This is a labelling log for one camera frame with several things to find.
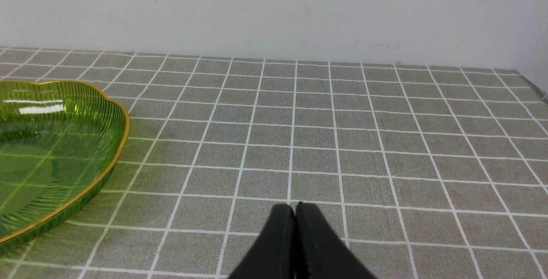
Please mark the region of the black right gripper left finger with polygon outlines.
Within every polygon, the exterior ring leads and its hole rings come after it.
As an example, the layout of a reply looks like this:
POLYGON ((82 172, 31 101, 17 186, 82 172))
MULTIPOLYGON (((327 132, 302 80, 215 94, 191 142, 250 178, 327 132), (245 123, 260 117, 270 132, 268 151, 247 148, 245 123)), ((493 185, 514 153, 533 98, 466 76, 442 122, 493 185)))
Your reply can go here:
POLYGON ((286 204, 272 207, 257 239, 229 275, 230 279, 293 279, 295 216, 286 204))

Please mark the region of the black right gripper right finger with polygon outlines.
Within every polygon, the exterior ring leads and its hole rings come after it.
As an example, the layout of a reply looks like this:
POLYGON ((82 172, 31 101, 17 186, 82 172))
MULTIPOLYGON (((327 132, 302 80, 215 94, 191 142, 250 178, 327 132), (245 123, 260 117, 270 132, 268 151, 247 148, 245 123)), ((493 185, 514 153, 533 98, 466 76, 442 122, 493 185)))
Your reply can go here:
POLYGON ((337 236, 317 205, 299 202, 295 218, 297 279, 375 279, 337 236))

